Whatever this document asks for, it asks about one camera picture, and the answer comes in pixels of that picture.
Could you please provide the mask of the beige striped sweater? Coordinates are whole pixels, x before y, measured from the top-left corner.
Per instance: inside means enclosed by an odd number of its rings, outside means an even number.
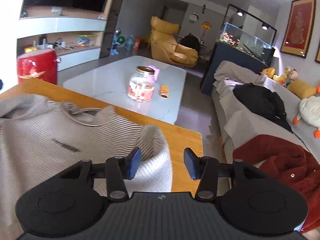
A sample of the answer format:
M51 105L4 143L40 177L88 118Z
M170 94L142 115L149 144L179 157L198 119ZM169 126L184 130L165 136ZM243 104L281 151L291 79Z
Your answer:
M22 234L15 205L26 191L78 161L104 163L135 147L142 159L127 191L171 191L169 146L157 126L131 122L111 106L79 108L36 94L1 101L1 239Z

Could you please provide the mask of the red fuzzy coat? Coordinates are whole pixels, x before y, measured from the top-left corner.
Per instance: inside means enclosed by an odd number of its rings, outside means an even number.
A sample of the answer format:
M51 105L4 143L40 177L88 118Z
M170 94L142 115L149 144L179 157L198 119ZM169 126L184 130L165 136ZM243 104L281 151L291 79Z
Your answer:
M234 159L259 170L298 191L308 202L309 214L302 227L307 233L319 228L319 163L302 146L271 135L257 135L233 151Z

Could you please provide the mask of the glass jar with gold lid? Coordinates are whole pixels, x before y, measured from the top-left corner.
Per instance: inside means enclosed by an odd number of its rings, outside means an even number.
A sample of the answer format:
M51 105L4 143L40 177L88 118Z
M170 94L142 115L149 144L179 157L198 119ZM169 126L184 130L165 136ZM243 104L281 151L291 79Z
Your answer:
M138 102L149 102L155 90L155 71L146 66L138 66L128 85L128 96Z

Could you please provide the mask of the small orange bottle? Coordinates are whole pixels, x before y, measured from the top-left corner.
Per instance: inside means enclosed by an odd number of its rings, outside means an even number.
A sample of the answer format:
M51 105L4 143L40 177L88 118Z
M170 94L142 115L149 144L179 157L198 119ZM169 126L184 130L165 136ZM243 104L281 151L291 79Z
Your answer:
M160 97L167 99L169 97L169 87L166 85L162 85L160 87Z

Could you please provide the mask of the white marble coffee table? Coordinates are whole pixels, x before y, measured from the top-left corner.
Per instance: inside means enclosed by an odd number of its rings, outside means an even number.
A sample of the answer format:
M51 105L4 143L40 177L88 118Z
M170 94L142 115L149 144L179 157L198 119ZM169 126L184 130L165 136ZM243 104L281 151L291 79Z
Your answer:
M132 56L73 77L63 87L174 124L186 74L181 68Z

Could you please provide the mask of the black jacket on sofa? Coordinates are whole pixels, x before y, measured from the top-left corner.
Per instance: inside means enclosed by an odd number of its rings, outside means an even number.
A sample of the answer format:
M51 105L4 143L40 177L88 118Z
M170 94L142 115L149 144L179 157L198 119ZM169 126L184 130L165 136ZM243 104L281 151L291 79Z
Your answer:
M244 85L236 85L233 89L233 94L252 113L262 116L293 133L286 119L287 114L284 103L276 92L253 83L246 83Z

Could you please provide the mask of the beige blanket on sofa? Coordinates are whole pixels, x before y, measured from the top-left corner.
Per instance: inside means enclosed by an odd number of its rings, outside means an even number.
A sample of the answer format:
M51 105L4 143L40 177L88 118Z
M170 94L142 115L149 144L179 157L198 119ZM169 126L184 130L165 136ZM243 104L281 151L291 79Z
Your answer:
M252 70L241 67L230 61L222 61L214 73L215 82L213 83L216 91L221 94L225 89L235 85L252 83L263 86L266 75L255 74Z

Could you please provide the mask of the grey sofa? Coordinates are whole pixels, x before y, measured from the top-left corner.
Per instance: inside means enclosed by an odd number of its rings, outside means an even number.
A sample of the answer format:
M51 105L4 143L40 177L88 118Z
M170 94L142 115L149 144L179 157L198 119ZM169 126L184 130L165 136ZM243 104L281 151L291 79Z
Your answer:
M303 119L300 119L298 124L293 124L300 103L295 94L269 78L265 80L264 87L276 92L284 103L286 119L292 128L292 132L289 132L278 124L252 113L238 101L233 94L233 88L237 84L236 81L227 79L215 81L212 91L227 162L233 160L233 151L236 148L260 134L272 135L300 145L319 160L319 139L313 135L316 128Z

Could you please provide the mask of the white goose plush toy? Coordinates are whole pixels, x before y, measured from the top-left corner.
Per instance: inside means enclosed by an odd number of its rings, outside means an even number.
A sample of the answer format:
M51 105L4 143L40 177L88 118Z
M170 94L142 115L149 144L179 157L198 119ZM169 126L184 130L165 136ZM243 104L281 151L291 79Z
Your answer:
M319 96L304 98L299 103L299 113L294 117L293 124L298 124L303 119L307 124L316 128L313 135L319 138L319 117L320 117L320 100Z

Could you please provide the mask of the blue water bottle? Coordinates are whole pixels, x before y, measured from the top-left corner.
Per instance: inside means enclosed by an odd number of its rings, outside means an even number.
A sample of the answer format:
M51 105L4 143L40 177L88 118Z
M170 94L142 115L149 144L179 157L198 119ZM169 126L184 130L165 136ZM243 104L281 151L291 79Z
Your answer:
M133 35L130 35L130 37L126 40L124 47L127 51L132 51L134 44L135 44L135 38Z

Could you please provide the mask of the yellow cushion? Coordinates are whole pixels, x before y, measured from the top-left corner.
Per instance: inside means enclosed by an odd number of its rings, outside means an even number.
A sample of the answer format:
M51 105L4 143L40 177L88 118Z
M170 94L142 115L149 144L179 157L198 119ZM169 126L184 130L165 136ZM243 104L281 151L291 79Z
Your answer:
M296 79L295 81L292 81L287 86L287 89L296 96L298 96L300 99L307 99L311 96L315 96L317 93L317 89L315 87L309 85L301 79Z

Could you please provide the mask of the red barrel stool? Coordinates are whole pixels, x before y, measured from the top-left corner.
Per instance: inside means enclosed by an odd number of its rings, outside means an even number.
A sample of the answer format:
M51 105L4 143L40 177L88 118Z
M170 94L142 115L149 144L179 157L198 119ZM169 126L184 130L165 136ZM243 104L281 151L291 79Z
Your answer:
M39 49L24 53L17 58L18 83L36 78L57 84L57 67L60 59L54 49Z

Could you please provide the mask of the white TV shelf unit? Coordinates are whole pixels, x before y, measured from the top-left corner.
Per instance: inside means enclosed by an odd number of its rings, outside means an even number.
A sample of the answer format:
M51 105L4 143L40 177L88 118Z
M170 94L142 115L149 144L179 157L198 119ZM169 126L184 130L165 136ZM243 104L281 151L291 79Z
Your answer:
M62 42L56 48L62 71L99 59L109 7L103 12L58 7L29 7L27 17L18 20L17 44L21 47L39 43L43 36L49 43Z

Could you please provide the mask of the glass fish tank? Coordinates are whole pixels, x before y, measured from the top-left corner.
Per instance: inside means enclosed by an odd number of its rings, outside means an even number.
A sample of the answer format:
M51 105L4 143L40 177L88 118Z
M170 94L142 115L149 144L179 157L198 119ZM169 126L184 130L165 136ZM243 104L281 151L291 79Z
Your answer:
M275 49L260 38L226 22L222 25L219 41L270 66Z

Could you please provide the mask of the red framed wall picture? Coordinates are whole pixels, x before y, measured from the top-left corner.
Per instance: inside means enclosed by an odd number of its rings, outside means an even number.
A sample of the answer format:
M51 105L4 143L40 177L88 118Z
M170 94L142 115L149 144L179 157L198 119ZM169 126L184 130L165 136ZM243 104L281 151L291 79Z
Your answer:
M316 0L294 0L280 51L306 58L316 14Z

